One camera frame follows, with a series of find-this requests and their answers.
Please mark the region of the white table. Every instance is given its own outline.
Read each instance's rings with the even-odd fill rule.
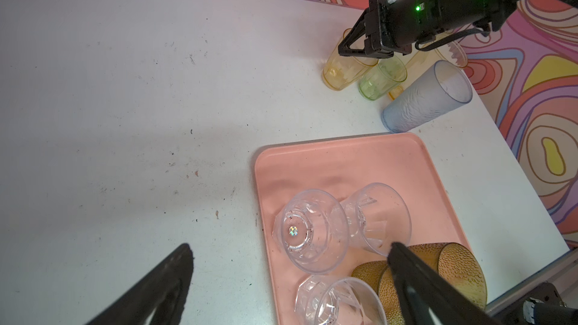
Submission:
[[[253,160],[265,145],[383,131],[384,102],[320,79],[359,14],[0,0],[0,323],[88,321],[182,242],[195,255],[183,324],[274,323]],[[477,95],[415,132],[489,300],[567,250]]]

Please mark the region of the cup rim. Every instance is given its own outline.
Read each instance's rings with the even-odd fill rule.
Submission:
[[[469,89],[469,99],[468,99],[468,100],[466,100],[466,101],[460,101],[460,100],[458,100],[458,99],[455,99],[455,98],[452,97],[452,95],[450,95],[450,93],[447,92],[447,90],[445,90],[445,89],[443,88],[442,84],[439,82],[439,79],[437,78],[436,71],[435,71],[436,68],[437,68],[437,65],[438,65],[438,64],[439,64],[439,65],[442,65],[441,63],[447,63],[447,64],[443,64],[443,65],[444,65],[444,66],[450,66],[450,67],[452,68],[452,70],[455,70],[456,73],[458,73],[460,76],[462,76],[462,78],[465,80],[465,83],[468,83],[468,84],[469,84],[469,85],[467,86],[468,89]],[[462,103],[462,104],[468,104],[468,103],[470,103],[470,102],[472,101],[472,99],[473,99],[472,83],[470,82],[468,76],[465,75],[464,71],[463,71],[460,67],[456,67],[455,65],[453,65],[452,63],[450,63],[449,61],[446,61],[446,60],[438,60],[437,62],[435,62],[435,63],[433,64],[433,75],[435,76],[435,79],[436,79],[436,81],[437,81],[437,85],[439,85],[439,87],[443,90],[443,92],[444,92],[448,97],[450,97],[452,100],[454,100],[454,101],[456,101],[456,102],[458,102],[458,103]]]
[[[389,190],[394,191],[394,193],[401,199],[401,202],[402,202],[402,204],[403,204],[403,208],[405,209],[405,213],[408,215],[408,221],[409,221],[409,240],[411,240],[411,238],[412,238],[412,229],[413,229],[413,226],[412,226],[412,216],[411,216],[410,213],[409,213],[408,205],[407,205],[407,204],[405,203],[405,201],[403,200],[403,197],[401,197],[401,195],[399,194],[399,192],[397,192],[393,187],[391,187],[391,186],[389,186],[389,185],[387,185],[387,184],[383,184],[383,183],[381,183],[381,182],[373,182],[373,183],[371,183],[371,184],[368,184],[368,185],[364,186],[364,187],[359,191],[359,193],[362,193],[363,191],[365,191],[365,190],[366,190],[367,188],[369,188],[370,186],[379,186],[379,187],[384,187],[384,186],[385,186],[385,187],[387,187]],[[356,211],[357,211],[356,214],[359,216],[359,213],[361,212],[360,208],[357,207],[357,208],[356,208]],[[369,244],[369,241],[367,241],[367,238],[365,237],[364,234],[362,234],[362,237],[363,237],[363,240],[365,241],[365,243],[367,244],[367,246],[368,246],[369,248],[373,249],[376,253],[380,254],[381,256],[386,256],[386,257],[389,255],[389,253],[383,253],[382,251],[380,251],[380,250],[374,248],[372,245],[370,245],[370,244]]]
[[[398,62],[398,64],[401,64],[401,66],[403,67],[403,71],[405,72],[405,76],[403,77],[403,79],[401,80],[397,80],[392,78],[387,72],[383,71],[383,69],[381,69],[381,66],[379,65],[382,61],[386,61],[386,60],[395,60]],[[378,61],[378,65],[377,68],[379,69],[379,71],[381,72],[382,75],[386,76],[387,79],[390,79],[392,81],[394,81],[395,83],[403,83],[405,82],[406,79],[408,79],[408,69],[405,67],[405,64],[401,61],[400,58],[396,57],[395,55],[386,59],[382,59]]]
[[[461,55],[463,55],[464,58],[466,58],[466,65],[464,65],[463,67],[460,67],[460,66],[455,66],[455,67],[458,67],[458,68],[466,68],[466,67],[468,66],[468,64],[469,64],[469,61],[468,61],[468,55],[466,54],[464,48],[462,48],[462,46],[459,45],[459,43],[458,43],[457,41],[455,41],[455,40],[449,42],[449,43],[446,44],[446,45],[449,45],[449,44],[455,44],[455,46],[456,46],[456,47],[458,48],[458,50],[459,50],[459,53],[460,53]],[[443,55],[443,54],[439,51],[439,48],[435,48],[434,50],[435,50],[435,52],[437,53],[437,55],[439,55],[442,59],[444,59],[444,60],[448,61],[450,64],[452,64],[452,62],[449,61],[449,60],[447,60],[446,56]]]
[[[373,300],[375,300],[377,303],[376,308],[378,309],[379,315],[383,319],[383,324],[387,325],[386,312],[383,309],[383,306],[381,304],[381,300],[379,299],[378,294],[376,294],[375,290],[373,290],[370,285],[368,285],[365,281],[363,281],[361,279],[354,278],[354,277],[344,277],[344,278],[340,278],[340,279],[332,282],[329,286],[327,286],[327,289],[321,295],[320,300],[324,299],[328,295],[329,291],[331,291],[335,286],[337,286],[338,284],[340,284],[342,282],[344,282],[344,283],[354,282],[354,283],[356,283],[362,287],[365,287],[367,290],[369,290],[369,292],[372,294]],[[322,309],[322,307],[318,306],[317,309],[315,310],[315,319],[319,318],[319,312],[321,311],[321,309]]]
[[[285,205],[285,207],[283,207],[283,212],[287,212],[287,208],[288,206],[291,204],[291,202],[293,201],[294,198],[296,198],[297,196],[303,194],[303,193],[308,193],[308,192],[319,192],[322,193],[325,196],[329,196],[331,199],[333,199],[333,201],[337,204],[338,206],[338,210],[340,212],[340,214],[342,215],[345,224],[347,226],[346,230],[344,231],[344,237],[342,239],[342,243],[345,244],[343,251],[341,254],[339,254],[339,256],[337,257],[337,260],[335,261],[335,264],[329,266],[327,269],[325,270],[320,270],[320,271],[312,271],[309,269],[306,269],[305,267],[303,267],[302,265],[300,265],[291,255],[289,250],[287,249],[286,246],[283,246],[283,249],[285,250],[285,254],[287,254],[287,257],[289,257],[289,259],[291,260],[291,262],[297,266],[301,271],[307,272],[308,274],[313,274],[313,275],[323,275],[326,274],[330,271],[332,271],[333,269],[335,269],[342,261],[343,258],[345,258],[345,254],[347,253],[347,249],[349,248],[349,222],[347,221],[347,215],[345,214],[345,210],[343,209],[343,206],[341,206],[341,203],[339,203],[339,201],[329,192],[320,190],[320,189],[308,189],[305,191],[301,191],[299,193],[297,193],[296,195],[294,195],[289,202]],[[280,236],[281,236],[281,243],[285,243],[285,234],[283,231],[280,231]]]

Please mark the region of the pink tray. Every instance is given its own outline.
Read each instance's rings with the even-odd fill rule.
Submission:
[[[271,233],[275,215],[300,191],[318,188],[339,201],[372,182],[393,187],[412,217],[410,244],[458,242],[469,248],[442,182],[415,134],[386,134],[265,149],[255,163],[265,245],[279,325],[298,325],[297,287],[307,273],[278,249]],[[349,248],[331,274],[350,276],[359,264],[385,257]]]

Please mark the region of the colorful patterned wall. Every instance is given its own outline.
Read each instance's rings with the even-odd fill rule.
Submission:
[[[523,0],[500,31],[460,44],[469,58],[466,74],[552,220],[578,246],[578,10],[557,0]]]

